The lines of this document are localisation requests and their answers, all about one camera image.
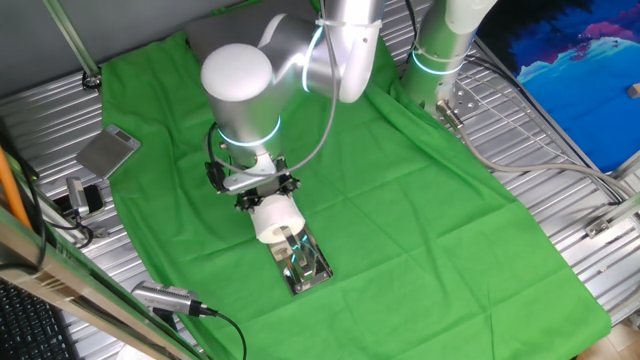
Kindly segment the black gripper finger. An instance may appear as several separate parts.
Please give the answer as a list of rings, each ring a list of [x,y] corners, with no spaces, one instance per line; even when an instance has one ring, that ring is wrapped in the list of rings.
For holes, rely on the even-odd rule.
[[[245,191],[236,196],[234,207],[241,212],[249,212],[254,207],[259,206],[263,197],[255,191]]]
[[[292,176],[290,173],[280,175],[277,180],[278,187],[276,189],[276,193],[279,195],[289,196],[300,186],[300,180]]]

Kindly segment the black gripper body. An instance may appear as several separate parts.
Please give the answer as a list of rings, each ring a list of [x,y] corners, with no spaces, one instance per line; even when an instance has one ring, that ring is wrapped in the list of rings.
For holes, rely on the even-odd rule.
[[[273,177],[267,182],[255,187],[251,195],[254,199],[261,199],[274,194],[283,194],[287,187],[288,180],[288,174]]]

